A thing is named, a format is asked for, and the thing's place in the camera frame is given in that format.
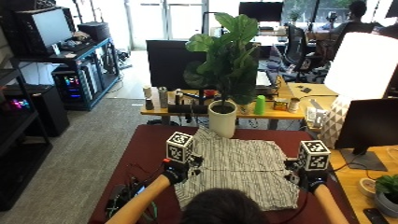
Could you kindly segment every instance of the black glove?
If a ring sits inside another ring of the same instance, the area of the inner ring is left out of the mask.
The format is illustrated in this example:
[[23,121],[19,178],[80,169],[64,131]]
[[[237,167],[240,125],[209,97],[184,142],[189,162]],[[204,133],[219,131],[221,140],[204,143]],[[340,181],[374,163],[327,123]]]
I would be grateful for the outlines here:
[[300,182],[299,187],[315,193],[321,184],[327,185],[327,171],[307,171],[304,168],[299,171]]
[[163,172],[163,175],[169,179],[171,185],[176,185],[188,178],[188,170],[184,172],[179,172],[176,169],[168,168]]

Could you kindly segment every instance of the red table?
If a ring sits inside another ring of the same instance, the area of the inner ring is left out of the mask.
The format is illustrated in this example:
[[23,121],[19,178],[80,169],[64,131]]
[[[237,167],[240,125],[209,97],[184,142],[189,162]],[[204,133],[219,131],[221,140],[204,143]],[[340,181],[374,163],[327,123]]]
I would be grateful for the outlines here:
[[[104,189],[103,196],[99,200],[94,214],[88,221],[90,224],[106,223],[104,208],[110,198],[110,194],[116,185],[126,184],[128,175],[132,174],[140,180],[144,180],[148,178],[148,173],[146,173],[142,168],[150,173],[158,170],[161,164],[161,160],[165,157],[165,141],[173,134],[173,132],[195,134],[197,132],[197,129],[199,128],[193,127],[177,127],[165,125],[139,126],[126,149],[120,163],[115,169],[114,175],[111,176],[108,185]],[[253,129],[237,129],[233,138],[243,140],[275,141],[288,157],[297,157],[300,141],[312,140],[311,135],[301,131],[273,131]],[[139,168],[138,166],[131,167],[130,164],[139,164],[142,168]],[[351,208],[351,203],[345,191],[340,186],[340,183],[329,178],[328,187],[349,222],[360,223]],[[179,223],[181,211],[175,188],[168,188],[167,191],[160,195],[155,203],[159,207],[159,223]],[[300,192],[297,204],[297,209],[264,212],[267,218],[272,223],[328,223],[328,221],[325,220],[327,215],[321,210],[319,201],[311,193],[308,194],[305,191]],[[291,217],[293,216],[296,216],[295,219],[292,219],[289,222],[285,222],[285,220],[291,219]]]

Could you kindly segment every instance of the potted plant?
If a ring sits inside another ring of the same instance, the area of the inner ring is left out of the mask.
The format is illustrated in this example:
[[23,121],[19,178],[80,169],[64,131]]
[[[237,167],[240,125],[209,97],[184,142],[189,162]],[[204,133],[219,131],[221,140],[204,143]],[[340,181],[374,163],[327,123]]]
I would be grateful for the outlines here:
[[289,19],[292,20],[292,25],[296,25],[297,20],[300,19],[300,10],[299,8],[293,8],[289,12]]
[[247,46],[259,28],[257,20],[247,15],[216,13],[216,20],[228,33],[220,37],[197,34],[189,38],[187,49],[207,52],[207,62],[191,63],[184,78],[195,89],[217,88],[221,100],[209,104],[209,128],[231,138],[236,131],[236,104],[248,105],[256,97],[259,61],[251,55],[256,46]]
[[376,180],[376,206],[390,217],[398,217],[398,175],[382,175]]

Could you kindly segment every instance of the gray carpet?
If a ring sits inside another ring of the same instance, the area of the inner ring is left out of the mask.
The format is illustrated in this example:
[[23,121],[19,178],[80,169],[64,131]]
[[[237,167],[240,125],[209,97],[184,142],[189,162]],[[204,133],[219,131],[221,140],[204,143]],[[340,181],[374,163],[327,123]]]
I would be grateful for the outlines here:
[[[87,223],[131,136],[156,117],[140,115],[143,100],[103,99],[91,112],[70,111],[71,125],[52,138],[54,149],[2,224]],[[196,121],[183,125],[197,126]],[[207,124],[207,118],[199,119]],[[268,120],[243,119],[239,128],[267,129]],[[297,130],[283,120],[280,130]]]

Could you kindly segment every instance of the box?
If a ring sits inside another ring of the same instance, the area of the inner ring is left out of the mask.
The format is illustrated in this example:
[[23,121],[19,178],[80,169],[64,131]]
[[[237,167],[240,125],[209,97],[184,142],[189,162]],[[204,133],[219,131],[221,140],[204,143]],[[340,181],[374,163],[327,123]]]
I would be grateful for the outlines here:
[[275,110],[288,110],[289,100],[285,98],[275,98]]
[[180,163],[187,163],[187,160],[193,152],[195,137],[187,133],[175,132],[167,140],[167,158]]
[[321,140],[301,141],[299,149],[299,165],[307,171],[327,170],[332,152]]

